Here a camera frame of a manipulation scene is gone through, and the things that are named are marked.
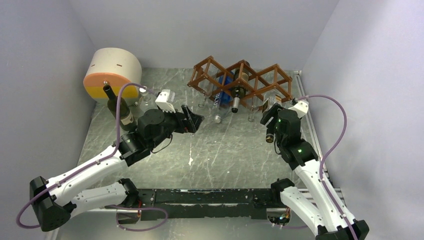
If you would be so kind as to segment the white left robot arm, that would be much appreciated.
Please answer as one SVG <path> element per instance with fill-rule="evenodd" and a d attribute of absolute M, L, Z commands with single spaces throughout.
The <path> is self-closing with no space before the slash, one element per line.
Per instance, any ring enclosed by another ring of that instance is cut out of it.
<path fill-rule="evenodd" d="M 181 112 L 149 109 L 137 120 L 137 129 L 120 136 L 99 155 L 62 174 L 30 182 L 30 203 L 43 232 L 55 230 L 86 211 L 116 205 L 132 208 L 139 203 L 139 191 L 128 178 L 100 188 L 89 187 L 102 178 L 130 167 L 153 153 L 154 148 L 174 133 L 195 133 L 204 116 L 187 105 Z"/>

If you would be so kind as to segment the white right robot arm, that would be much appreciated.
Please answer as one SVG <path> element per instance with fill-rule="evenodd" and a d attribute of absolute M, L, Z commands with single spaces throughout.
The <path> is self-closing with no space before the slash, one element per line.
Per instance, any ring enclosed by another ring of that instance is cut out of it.
<path fill-rule="evenodd" d="M 300 101 L 290 108 L 275 103 L 263 111 L 260 123 L 266 126 L 266 141 L 302 180 L 314 202 L 311 202 L 289 179 L 271 185 L 270 202 L 275 207 L 286 205 L 311 230 L 317 240 L 364 240 L 370 228 L 358 220 L 344 205 L 324 174 L 313 146 L 302 138 L 301 118 L 308 104 Z"/>

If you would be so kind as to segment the dark bottle cream label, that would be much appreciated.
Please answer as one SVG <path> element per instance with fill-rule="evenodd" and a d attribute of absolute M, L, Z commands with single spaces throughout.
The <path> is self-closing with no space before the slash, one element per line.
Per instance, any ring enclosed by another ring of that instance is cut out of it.
<path fill-rule="evenodd" d="M 127 132 L 135 131 L 137 124 L 126 101 L 122 97 L 118 97 L 108 84 L 103 86 L 103 91 L 108 97 L 107 108 L 114 117 L 119 117 L 120 127 Z"/>

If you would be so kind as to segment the green wine bottle brown label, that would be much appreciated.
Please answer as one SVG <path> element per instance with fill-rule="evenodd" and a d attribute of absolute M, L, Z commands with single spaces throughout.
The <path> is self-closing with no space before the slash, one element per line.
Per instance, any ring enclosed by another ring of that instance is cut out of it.
<path fill-rule="evenodd" d="M 249 73 L 246 70 L 243 70 L 241 73 L 241 79 L 244 81 L 249 80 Z M 236 85 L 231 90 L 231 96 L 233 97 L 233 103 L 231 107 L 232 113 L 237 113 L 239 111 L 239 105 L 242 98 L 246 95 L 246 88 L 240 84 Z"/>

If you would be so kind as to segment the small dark bottle gold cap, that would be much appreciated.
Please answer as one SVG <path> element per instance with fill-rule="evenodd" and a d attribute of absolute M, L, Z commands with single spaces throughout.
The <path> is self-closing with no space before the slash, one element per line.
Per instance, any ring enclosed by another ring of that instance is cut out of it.
<path fill-rule="evenodd" d="M 281 109 L 282 96 L 276 90 L 268 91 L 264 94 L 264 100 L 262 102 L 262 118 L 260 123 L 266 126 L 265 141 L 267 143 L 273 143 L 275 139 L 274 130 L 274 117 L 277 114 L 277 110 Z"/>

